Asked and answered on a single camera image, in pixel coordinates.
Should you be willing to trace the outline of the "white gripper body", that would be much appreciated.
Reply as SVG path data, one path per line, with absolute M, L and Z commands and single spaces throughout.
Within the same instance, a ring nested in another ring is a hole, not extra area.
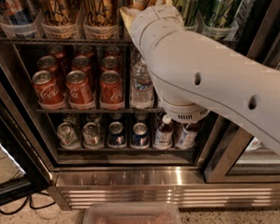
M 167 34 L 183 30 L 182 17 L 177 8 L 169 5 L 151 6 L 140 11 L 130 26 L 134 46 L 147 60 L 150 49 Z

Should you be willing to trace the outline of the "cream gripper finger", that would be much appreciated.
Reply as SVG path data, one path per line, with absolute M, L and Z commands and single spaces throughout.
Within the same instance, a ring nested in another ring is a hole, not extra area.
M 137 8 L 129 8 L 127 6 L 123 6 L 120 8 L 120 14 L 122 16 L 123 25 L 129 34 L 134 34 L 134 21 L 140 13 L 140 10 Z
M 155 5 L 159 6 L 159 5 L 168 5 L 171 6 L 172 5 L 172 1 L 171 0 L 156 0 L 155 1 Z

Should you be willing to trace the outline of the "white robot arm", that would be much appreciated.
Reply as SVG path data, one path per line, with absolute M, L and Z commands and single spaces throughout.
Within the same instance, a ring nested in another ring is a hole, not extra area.
M 120 9 L 167 114 L 196 122 L 202 108 L 245 129 L 280 155 L 280 71 L 182 25 L 171 4 Z

